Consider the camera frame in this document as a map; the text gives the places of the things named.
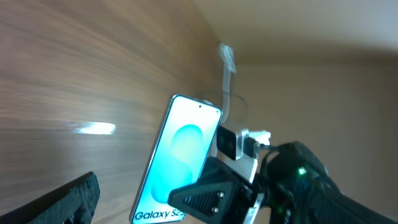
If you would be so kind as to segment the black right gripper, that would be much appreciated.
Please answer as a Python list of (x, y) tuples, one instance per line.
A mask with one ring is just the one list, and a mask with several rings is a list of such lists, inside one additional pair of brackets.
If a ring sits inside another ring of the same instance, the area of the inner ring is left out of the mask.
[(174, 189), (168, 204), (211, 224), (244, 223), (262, 192), (216, 157), (209, 157), (197, 183)]

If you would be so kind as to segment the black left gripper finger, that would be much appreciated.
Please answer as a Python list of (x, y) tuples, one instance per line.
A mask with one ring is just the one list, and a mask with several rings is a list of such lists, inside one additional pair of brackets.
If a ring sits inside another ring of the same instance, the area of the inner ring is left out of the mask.
[(1, 215), (1, 223), (90, 224), (100, 198), (97, 176), (90, 171), (79, 178)]

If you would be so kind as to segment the blue Galaxy smartphone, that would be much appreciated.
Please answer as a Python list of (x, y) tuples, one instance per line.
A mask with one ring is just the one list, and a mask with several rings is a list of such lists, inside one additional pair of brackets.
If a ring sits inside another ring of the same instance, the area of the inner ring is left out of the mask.
[(185, 218), (185, 212), (168, 204), (169, 194), (198, 180), (222, 114), (215, 105), (185, 95), (171, 97), (132, 206), (131, 223)]

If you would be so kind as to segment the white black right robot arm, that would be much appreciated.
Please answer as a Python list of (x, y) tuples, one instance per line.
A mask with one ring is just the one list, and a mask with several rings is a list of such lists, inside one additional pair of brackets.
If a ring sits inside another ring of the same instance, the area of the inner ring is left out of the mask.
[(209, 157), (196, 183), (169, 194), (168, 204), (205, 223), (252, 223), (262, 208), (270, 223), (393, 223), (345, 196), (301, 142), (269, 146), (252, 182)]

